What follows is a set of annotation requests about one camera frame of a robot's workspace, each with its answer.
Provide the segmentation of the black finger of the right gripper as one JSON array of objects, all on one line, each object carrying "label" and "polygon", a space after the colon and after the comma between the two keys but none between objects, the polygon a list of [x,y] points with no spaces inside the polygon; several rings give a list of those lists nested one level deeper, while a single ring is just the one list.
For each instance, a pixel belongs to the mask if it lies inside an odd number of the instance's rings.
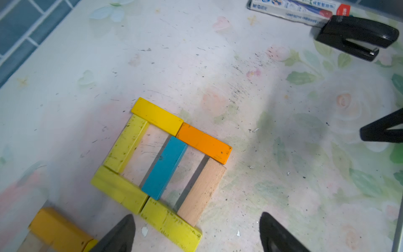
[{"label": "black finger of the right gripper", "polygon": [[401,108],[360,128],[360,138],[365,142],[402,143],[403,129],[394,129],[402,125],[403,109]]}]

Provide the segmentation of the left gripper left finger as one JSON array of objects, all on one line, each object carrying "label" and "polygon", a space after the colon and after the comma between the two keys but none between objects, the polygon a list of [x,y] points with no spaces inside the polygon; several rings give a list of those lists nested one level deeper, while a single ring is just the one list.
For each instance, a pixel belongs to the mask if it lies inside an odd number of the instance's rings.
[{"label": "left gripper left finger", "polygon": [[134,217],[132,214],[128,214],[90,252],[131,252],[135,231]]}]

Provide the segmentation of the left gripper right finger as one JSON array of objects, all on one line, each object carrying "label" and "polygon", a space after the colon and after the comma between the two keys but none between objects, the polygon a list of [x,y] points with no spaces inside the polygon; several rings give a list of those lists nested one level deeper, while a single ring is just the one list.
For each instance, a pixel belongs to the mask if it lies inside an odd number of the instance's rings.
[{"label": "left gripper right finger", "polygon": [[264,252],[309,252],[272,215],[263,212],[259,221],[259,233]]}]

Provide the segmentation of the yellow block vertical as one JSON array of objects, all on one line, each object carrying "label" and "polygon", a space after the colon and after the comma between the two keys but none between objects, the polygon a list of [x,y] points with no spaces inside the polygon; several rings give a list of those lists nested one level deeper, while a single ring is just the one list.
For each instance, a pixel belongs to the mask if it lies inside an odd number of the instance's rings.
[{"label": "yellow block vertical", "polygon": [[138,186],[103,165],[96,171],[91,184],[136,215],[149,199]]},{"label": "yellow block vertical", "polygon": [[149,122],[133,114],[107,155],[104,166],[122,173],[145,135]]}]

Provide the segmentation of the yellow block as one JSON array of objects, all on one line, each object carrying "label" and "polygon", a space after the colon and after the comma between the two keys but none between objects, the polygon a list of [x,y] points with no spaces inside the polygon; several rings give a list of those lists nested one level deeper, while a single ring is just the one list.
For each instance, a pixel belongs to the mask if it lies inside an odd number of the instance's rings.
[{"label": "yellow block", "polygon": [[203,233],[161,202],[149,198],[140,216],[185,252],[195,252]]},{"label": "yellow block", "polygon": [[98,240],[96,239],[90,240],[82,252],[90,252],[97,245],[97,243]]}]

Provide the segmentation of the orange block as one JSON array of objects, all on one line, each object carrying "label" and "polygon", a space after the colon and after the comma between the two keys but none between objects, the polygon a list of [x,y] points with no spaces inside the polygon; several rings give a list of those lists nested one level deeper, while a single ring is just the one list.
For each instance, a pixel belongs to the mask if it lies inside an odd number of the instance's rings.
[{"label": "orange block", "polygon": [[40,209],[28,229],[57,252],[82,252],[94,239],[52,207]]},{"label": "orange block", "polygon": [[192,148],[225,165],[232,147],[193,126],[183,123],[176,137]]}]

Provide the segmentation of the teal block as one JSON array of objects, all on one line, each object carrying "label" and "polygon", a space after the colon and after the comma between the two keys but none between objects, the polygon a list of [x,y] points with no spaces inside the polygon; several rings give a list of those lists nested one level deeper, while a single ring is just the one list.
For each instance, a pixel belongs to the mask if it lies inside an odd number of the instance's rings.
[{"label": "teal block", "polygon": [[154,200],[159,200],[171,180],[176,168],[182,160],[188,145],[172,136],[167,142],[148,178],[142,191]]}]

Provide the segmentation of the tan wooden block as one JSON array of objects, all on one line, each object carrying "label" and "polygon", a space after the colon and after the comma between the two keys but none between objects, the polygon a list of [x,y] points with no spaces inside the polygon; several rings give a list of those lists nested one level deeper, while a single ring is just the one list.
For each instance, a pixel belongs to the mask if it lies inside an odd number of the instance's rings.
[{"label": "tan wooden block", "polygon": [[222,164],[209,158],[177,211],[178,216],[195,227],[226,171]]},{"label": "tan wooden block", "polygon": [[17,252],[47,252],[49,246],[29,232]]}]

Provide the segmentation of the yellow block diagonal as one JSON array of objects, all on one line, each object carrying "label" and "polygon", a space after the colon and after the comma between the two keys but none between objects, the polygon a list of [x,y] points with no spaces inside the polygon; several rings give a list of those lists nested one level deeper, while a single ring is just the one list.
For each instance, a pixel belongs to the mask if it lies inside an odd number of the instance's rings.
[{"label": "yellow block diagonal", "polygon": [[173,136],[177,135],[184,123],[183,119],[143,98],[136,101],[131,112]]}]

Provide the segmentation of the black remote device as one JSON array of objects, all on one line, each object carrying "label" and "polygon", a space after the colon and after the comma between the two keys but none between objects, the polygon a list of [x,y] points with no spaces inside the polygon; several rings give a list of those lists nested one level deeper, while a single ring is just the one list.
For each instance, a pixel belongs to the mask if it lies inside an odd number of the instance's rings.
[{"label": "black remote device", "polygon": [[352,16],[332,16],[315,40],[357,58],[372,62],[379,48],[388,48],[399,38],[398,29]]}]

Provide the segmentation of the toothpaste tube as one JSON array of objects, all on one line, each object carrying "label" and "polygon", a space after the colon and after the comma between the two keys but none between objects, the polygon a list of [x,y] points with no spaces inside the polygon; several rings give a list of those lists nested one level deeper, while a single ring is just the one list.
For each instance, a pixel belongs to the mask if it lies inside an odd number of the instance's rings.
[{"label": "toothpaste tube", "polygon": [[323,27],[332,16],[349,16],[351,7],[335,1],[251,0],[247,7],[313,27]]}]

